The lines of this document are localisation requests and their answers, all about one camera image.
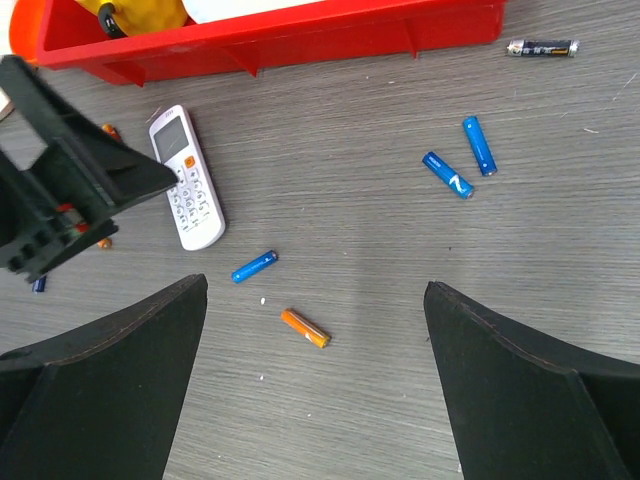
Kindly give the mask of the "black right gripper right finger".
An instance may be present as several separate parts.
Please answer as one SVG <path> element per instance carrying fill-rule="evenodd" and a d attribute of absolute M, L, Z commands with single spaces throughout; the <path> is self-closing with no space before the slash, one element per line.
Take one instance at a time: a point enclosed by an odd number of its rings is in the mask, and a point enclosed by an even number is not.
<path fill-rule="evenodd" d="M 424 311 L 467 479 L 636 479 L 639 367 L 429 282 Z"/>

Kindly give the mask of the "white remote control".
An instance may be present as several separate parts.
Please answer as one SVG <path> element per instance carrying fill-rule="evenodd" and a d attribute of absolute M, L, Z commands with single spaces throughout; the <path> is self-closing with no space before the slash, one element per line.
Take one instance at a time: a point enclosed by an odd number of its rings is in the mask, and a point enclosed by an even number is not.
<path fill-rule="evenodd" d="M 159 114 L 149 137 L 156 160 L 177 177 L 167 197 L 182 247 L 198 251 L 213 245 L 226 222 L 187 110 L 174 105 Z"/>

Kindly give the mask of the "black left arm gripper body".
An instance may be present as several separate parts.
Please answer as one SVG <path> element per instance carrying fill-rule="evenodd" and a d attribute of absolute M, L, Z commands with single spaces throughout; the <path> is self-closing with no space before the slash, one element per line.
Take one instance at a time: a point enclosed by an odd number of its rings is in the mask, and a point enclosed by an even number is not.
<path fill-rule="evenodd" d="M 1 155 L 3 269 L 31 283 L 118 231 L 111 219 L 92 224 L 61 207 L 29 171 Z"/>

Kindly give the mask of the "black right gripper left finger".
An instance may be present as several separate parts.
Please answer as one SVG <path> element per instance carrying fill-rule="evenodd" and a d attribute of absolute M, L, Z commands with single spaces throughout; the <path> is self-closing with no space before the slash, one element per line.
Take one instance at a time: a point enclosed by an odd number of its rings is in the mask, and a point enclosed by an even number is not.
<path fill-rule="evenodd" d="M 207 309 L 204 275 L 2 354 L 4 479 L 163 477 Z"/>

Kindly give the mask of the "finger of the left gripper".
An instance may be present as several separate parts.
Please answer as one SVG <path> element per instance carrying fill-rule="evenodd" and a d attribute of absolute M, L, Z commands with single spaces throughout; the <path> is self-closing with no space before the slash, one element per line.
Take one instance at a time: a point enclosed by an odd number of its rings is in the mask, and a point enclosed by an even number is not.
<path fill-rule="evenodd" d="M 83 208 L 129 208 L 176 184 L 169 168 L 115 140 L 21 57 L 1 60 L 1 88 L 45 143 L 29 174 L 56 200 Z"/>

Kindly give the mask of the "orange AAA battery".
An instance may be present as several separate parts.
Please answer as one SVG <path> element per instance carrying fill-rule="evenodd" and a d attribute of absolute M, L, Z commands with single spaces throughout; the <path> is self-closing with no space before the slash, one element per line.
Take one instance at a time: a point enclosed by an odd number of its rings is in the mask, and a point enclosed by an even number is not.
<path fill-rule="evenodd" d="M 325 348 L 331 337 L 293 309 L 285 309 L 281 319 L 318 348 Z"/>

